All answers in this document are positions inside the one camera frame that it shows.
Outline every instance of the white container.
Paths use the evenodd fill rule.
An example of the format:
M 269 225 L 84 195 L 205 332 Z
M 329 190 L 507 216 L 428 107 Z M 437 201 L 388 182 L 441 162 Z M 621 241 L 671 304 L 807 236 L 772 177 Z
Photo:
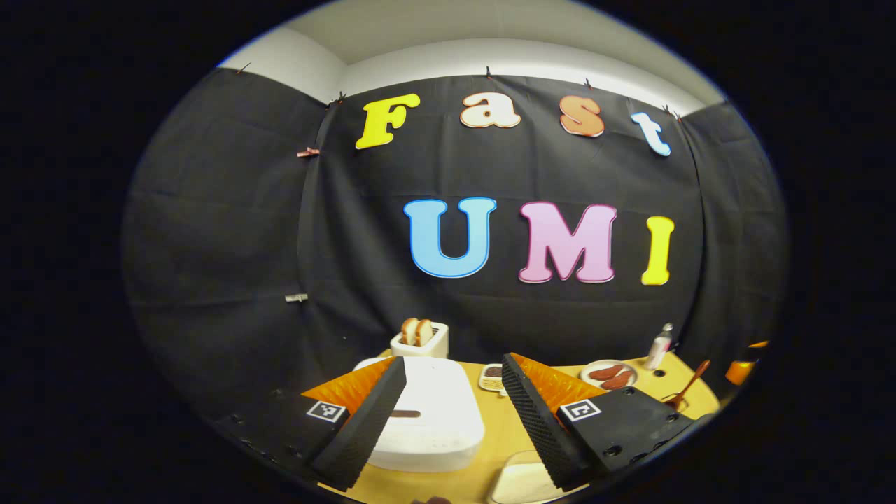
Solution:
M 486 426 L 467 373 L 455 361 L 432 357 L 406 357 L 404 366 L 408 383 L 367 462 L 409 473 L 469 466 Z M 401 412 L 412 414 L 396 416 Z
M 395 357 L 448 358 L 448 326 L 433 322 L 433 339 L 423 346 L 411 346 L 401 342 L 401 333 L 392 338 L 392 355 Z

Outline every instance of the small dish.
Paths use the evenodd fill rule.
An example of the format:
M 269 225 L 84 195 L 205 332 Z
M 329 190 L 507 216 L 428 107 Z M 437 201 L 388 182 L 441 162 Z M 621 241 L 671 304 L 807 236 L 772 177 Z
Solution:
M 632 366 L 622 362 L 622 361 L 614 361 L 612 359 L 604 359 L 603 361 L 594 361 L 591 364 L 582 368 L 582 372 L 579 373 L 579 378 L 589 385 L 593 385 L 595 387 L 600 387 L 604 384 L 605 381 L 608 380 L 596 380 L 589 378 L 588 375 L 594 371 L 598 371 L 601 369 L 612 368 L 613 366 L 622 366 L 622 369 L 619 370 L 619 373 L 625 371 L 631 371 L 632 376 L 628 378 L 628 383 L 625 384 L 626 387 L 631 387 L 638 381 L 638 371 L 635 371 Z
M 507 391 L 504 390 L 504 382 L 501 380 L 501 364 L 486 364 L 482 368 L 482 371 L 479 373 L 479 388 L 489 392 L 497 392 L 501 397 L 507 397 Z

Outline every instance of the black border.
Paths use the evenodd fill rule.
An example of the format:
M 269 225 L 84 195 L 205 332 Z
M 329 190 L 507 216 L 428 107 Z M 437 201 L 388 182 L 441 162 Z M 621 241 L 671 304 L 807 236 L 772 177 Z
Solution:
M 887 367 L 869 338 L 892 310 L 887 275 L 862 273 L 887 240 L 882 224 L 853 218 L 882 208 L 885 186 L 870 178 L 884 158 L 853 141 L 888 124 L 873 116 L 885 65 L 862 61 L 856 44 L 889 31 L 871 24 L 881 13 L 836 5 L 601 3 L 701 68 L 753 126 L 787 198 L 794 264 L 781 334 L 744 393 L 686 447 L 595 501 L 841 502 L 883 487 L 873 458 L 849 461 L 856 431 L 883 425 L 863 404 Z M 129 317 L 117 250 L 130 176 L 167 112 L 302 6 L 13 7 L 4 81 L 24 133 L 9 158 L 23 204 L 13 210 L 17 341 L 4 352 L 4 451 L 23 472 L 13 490 L 37 502 L 312 501 L 208 429 L 159 376 Z M 844 361 L 860 372 L 824 373 Z

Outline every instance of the plate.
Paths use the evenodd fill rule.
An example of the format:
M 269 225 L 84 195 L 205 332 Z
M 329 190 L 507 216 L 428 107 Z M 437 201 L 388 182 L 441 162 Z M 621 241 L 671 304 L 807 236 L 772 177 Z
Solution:
M 632 372 L 632 376 L 628 378 L 628 383 L 625 384 L 626 387 L 631 387 L 632 385 L 635 384 L 635 382 L 638 381 L 638 371 L 635 371 L 632 366 L 629 366 L 628 364 L 626 364 L 622 361 L 614 361 L 612 359 L 604 359 L 603 361 L 594 361 L 591 364 L 585 366 L 584 368 L 582 368 L 582 372 L 579 373 L 579 378 L 589 385 L 593 385 L 595 387 L 600 388 L 600 386 L 603 385 L 604 381 L 606 381 L 606 380 L 601 381 L 601 380 L 591 379 L 591 378 L 588 378 L 588 374 L 591 373 L 592 371 L 597 371 L 599 369 L 612 368 L 613 366 L 619 366 L 619 365 L 622 366 L 622 369 L 619 370 L 620 373 L 622 373 L 624 371 Z

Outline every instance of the white ceiling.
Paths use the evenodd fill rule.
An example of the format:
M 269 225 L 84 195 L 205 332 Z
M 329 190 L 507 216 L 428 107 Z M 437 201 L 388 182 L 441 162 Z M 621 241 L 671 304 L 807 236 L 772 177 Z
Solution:
M 446 40 L 535 40 L 637 66 L 705 103 L 724 100 L 712 83 L 656 42 L 569 0 L 338 0 L 285 26 L 347 65 Z

